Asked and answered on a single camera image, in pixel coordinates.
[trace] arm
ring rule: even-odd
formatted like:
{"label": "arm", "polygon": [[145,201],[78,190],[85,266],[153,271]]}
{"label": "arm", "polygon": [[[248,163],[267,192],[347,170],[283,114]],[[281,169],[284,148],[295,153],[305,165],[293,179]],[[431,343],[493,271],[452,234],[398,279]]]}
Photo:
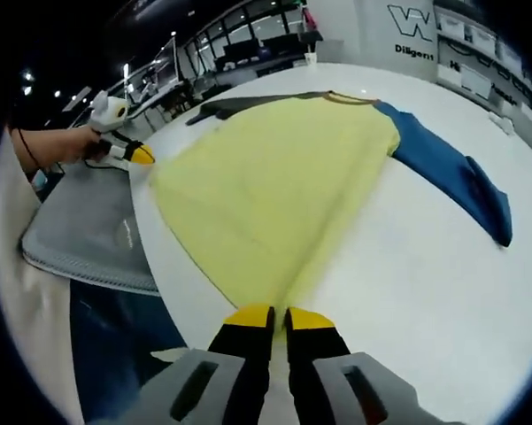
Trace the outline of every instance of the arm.
{"label": "arm", "polygon": [[41,168],[48,168],[56,162],[75,162],[82,157],[90,143],[97,143],[100,139],[99,134],[89,126],[41,131],[18,131],[14,128],[10,130],[10,134],[14,150],[25,173],[35,171],[38,164]]}

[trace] white robot part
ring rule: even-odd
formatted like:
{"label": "white robot part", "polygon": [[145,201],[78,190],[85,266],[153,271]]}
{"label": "white robot part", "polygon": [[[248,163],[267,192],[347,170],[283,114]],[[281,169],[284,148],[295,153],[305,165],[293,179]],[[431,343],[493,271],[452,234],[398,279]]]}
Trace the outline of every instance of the white robot part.
{"label": "white robot part", "polygon": [[120,97],[99,92],[92,101],[89,125],[98,133],[108,133],[122,127],[127,118],[128,102]]}

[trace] gray mat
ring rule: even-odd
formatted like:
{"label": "gray mat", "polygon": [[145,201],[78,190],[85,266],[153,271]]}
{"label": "gray mat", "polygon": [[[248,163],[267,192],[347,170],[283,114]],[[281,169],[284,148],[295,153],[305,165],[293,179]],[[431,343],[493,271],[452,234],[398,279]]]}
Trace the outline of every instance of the gray mat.
{"label": "gray mat", "polygon": [[158,296],[135,222],[128,175],[120,170],[67,166],[21,248],[27,262],[53,274]]}

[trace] ceiling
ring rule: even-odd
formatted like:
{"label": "ceiling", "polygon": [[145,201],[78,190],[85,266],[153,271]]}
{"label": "ceiling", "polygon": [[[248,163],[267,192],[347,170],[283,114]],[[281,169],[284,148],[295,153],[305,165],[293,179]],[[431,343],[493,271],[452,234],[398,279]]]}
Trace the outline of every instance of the ceiling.
{"label": "ceiling", "polygon": [[[17,123],[39,128],[82,88],[105,89],[152,60],[177,33],[181,45],[240,0],[79,0],[20,11]],[[24,79],[25,72],[33,77]],[[29,96],[23,88],[32,87]]]}

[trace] yellow shirt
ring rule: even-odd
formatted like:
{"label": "yellow shirt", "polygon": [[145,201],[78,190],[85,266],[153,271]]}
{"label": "yellow shirt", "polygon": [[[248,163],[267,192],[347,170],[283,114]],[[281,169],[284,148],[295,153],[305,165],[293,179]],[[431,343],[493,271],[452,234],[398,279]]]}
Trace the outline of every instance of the yellow shirt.
{"label": "yellow shirt", "polygon": [[157,165],[151,184],[226,298],[284,308],[318,281],[398,144],[369,101],[288,98],[236,114]]}

